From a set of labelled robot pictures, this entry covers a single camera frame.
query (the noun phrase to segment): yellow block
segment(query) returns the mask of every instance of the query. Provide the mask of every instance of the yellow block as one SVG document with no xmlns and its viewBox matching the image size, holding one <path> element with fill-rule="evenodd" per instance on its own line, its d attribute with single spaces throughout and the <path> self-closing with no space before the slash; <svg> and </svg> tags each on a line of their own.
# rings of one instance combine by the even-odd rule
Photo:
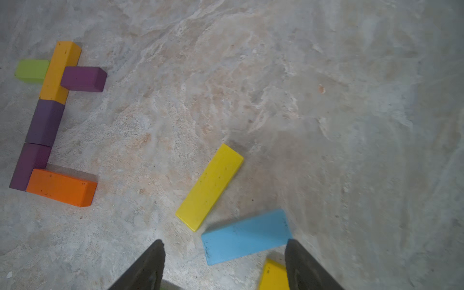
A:
<svg viewBox="0 0 464 290">
<path fill-rule="evenodd" d="M 74 42 L 57 42 L 47 74 L 45 75 L 39 99 L 57 101 L 63 105 L 66 103 L 69 90 L 60 85 L 61 78 L 63 77 L 65 67 L 77 65 L 80 55 L 81 48 Z"/>
<path fill-rule="evenodd" d="M 285 267 L 271 259 L 266 259 L 259 290 L 290 290 Z"/>
<path fill-rule="evenodd" d="M 192 231 L 198 230 L 242 162 L 240 154 L 221 145 L 176 212 Z"/>
</svg>

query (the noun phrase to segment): purple block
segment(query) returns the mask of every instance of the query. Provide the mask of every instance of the purple block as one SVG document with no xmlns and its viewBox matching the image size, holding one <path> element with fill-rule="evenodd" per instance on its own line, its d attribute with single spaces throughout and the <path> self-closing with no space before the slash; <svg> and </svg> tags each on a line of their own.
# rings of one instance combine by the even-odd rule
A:
<svg viewBox="0 0 464 290">
<path fill-rule="evenodd" d="M 107 74 L 94 66 L 67 66 L 61 78 L 61 86 L 68 90 L 102 92 Z"/>
<path fill-rule="evenodd" d="M 52 148 L 48 146 L 24 143 L 11 178 L 10 188 L 26 191 L 32 170 L 45 169 L 51 151 Z"/>
<path fill-rule="evenodd" d="M 64 105 L 61 103 L 39 100 L 26 135 L 26 143 L 53 146 L 63 111 Z"/>
</svg>

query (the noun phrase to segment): light blue block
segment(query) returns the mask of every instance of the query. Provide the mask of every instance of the light blue block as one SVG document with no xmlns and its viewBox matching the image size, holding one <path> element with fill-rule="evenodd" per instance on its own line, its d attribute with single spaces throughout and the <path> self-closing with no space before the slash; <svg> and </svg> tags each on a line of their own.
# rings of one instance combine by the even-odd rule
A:
<svg viewBox="0 0 464 290">
<path fill-rule="evenodd" d="M 201 235 L 208 265 L 276 248 L 287 244 L 290 238 L 292 235 L 282 209 Z"/>
</svg>

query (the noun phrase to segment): gray concrete surface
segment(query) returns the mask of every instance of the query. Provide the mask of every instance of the gray concrete surface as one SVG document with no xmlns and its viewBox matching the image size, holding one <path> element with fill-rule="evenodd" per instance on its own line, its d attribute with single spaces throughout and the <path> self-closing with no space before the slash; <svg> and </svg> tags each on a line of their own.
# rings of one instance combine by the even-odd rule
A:
<svg viewBox="0 0 464 290">
<path fill-rule="evenodd" d="M 0 4 L 0 288 L 106 289 L 155 239 L 170 289 L 256 289 L 267 256 L 207 266 L 205 229 L 277 207 L 347 290 L 462 289 L 461 0 L 18 0 Z M 39 95 L 13 73 L 74 40 L 49 169 L 76 208 L 8 188 Z M 174 215 L 221 143 L 245 162 L 192 233 Z"/>
</svg>

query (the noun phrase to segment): wooden block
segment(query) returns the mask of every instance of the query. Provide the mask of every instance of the wooden block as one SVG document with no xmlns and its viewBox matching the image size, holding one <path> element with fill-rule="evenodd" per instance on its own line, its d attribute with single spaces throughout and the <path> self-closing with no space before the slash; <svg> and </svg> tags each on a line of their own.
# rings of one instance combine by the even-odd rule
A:
<svg viewBox="0 0 464 290">
<path fill-rule="evenodd" d="M 192 231 L 198 230 L 242 162 L 242 156 L 221 145 L 176 212 Z"/>
<path fill-rule="evenodd" d="M 266 259 L 259 290 L 290 290 L 285 267 L 276 261 Z"/>
<path fill-rule="evenodd" d="M 11 178 L 10 188 L 26 191 L 34 168 L 45 169 L 50 157 L 51 147 L 24 143 L 18 163 Z"/>
<path fill-rule="evenodd" d="M 14 76 L 26 83 L 42 84 L 50 61 L 43 59 L 23 59 L 19 62 Z"/>
<path fill-rule="evenodd" d="M 77 65 L 80 55 L 81 48 L 74 42 L 57 42 L 39 99 L 57 101 L 63 105 L 66 103 L 69 90 L 60 85 L 61 77 L 65 67 Z"/>
<path fill-rule="evenodd" d="M 43 169 L 34 169 L 26 191 L 73 206 L 90 206 L 97 183 Z"/>
<path fill-rule="evenodd" d="M 107 74 L 94 66 L 67 66 L 64 69 L 61 86 L 68 90 L 102 92 Z"/>
<path fill-rule="evenodd" d="M 64 105 L 61 103 L 39 100 L 26 135 L 26 142 L 52 147 L 63 111 Z"/>
<path fill-rule="evenodd" d="M 277 209 L 201 235 L 208 265 L 287 244 L 292 238 L 285 212 Z"/>
</svg>

